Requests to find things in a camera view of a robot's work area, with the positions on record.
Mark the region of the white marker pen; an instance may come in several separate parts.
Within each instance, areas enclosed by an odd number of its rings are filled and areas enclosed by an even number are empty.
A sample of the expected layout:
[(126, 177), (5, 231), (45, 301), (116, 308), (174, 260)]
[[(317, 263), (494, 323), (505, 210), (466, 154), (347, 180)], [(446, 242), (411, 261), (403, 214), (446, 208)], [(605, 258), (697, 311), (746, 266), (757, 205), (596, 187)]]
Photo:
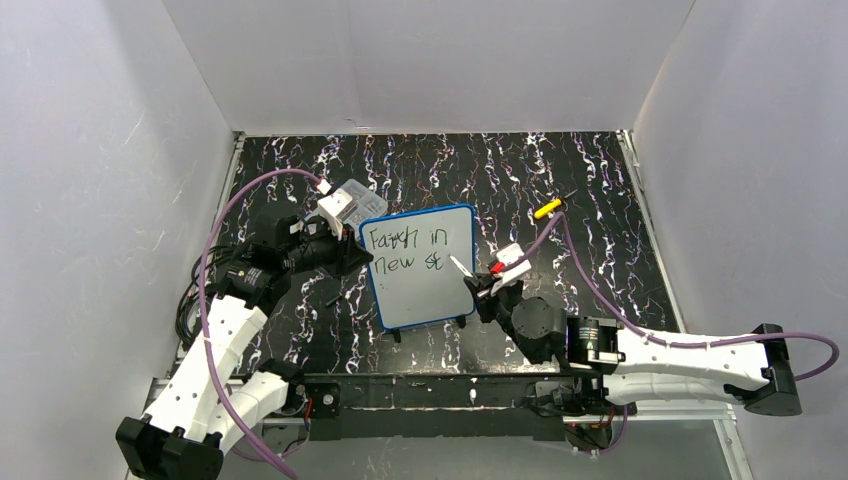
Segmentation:
[(449, 259), (453, 263), (453, 265), (459, 270), (459, 272), (467, 278), (472, 278), (474, 274), (455, 256), (450, 255)]

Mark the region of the blue framed whiteboard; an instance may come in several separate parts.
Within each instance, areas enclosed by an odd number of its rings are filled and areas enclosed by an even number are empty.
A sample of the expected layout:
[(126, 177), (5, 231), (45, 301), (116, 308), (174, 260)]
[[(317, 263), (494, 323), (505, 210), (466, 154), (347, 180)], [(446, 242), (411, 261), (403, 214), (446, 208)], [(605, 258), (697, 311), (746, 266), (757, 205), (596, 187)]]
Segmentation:
[(475, 307), (463, 275), (476, 263), (476, 213), (467, 204), (410, 211), (365, 221), (360, 240), (381, 326), (403, 329), (467, 316)]

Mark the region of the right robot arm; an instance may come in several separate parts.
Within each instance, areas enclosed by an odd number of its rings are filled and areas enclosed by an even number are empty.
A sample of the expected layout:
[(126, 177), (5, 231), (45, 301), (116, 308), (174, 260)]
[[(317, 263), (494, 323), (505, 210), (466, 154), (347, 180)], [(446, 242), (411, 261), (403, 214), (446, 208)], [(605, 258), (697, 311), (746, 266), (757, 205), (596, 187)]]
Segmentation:
[(785, 333), (758, 325), (741, 336), (711, 337), (643, 330), (621, 321), (573, 316), (523, 284), (466, 274), (484, 323), (495, 322), (531, 364), (554, 362), (576, 380), (567, 405), (624, 406), (643, 400), (709, 400), (764, 416), (802, 412)]

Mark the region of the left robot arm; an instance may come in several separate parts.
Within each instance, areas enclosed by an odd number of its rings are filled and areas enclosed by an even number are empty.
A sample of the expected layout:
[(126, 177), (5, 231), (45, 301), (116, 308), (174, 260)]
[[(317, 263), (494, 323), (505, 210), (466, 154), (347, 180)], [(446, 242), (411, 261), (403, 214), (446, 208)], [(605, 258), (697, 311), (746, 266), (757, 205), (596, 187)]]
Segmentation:
[(269, 360), (234, 392), (226, 381), (264, 328), (295, 274), (323, 270), (339, 278), (373, 258), (360, 244), (363, 217), (323, 199), (301, 218), (273, 208), (239, 245), (211, 284), (207, 317), (186, 357), (138, 419), (126, 417), (116, 441), (138, 479), (215, 479), (225, 456), (269, 414), (286, 408), (302, 370)]

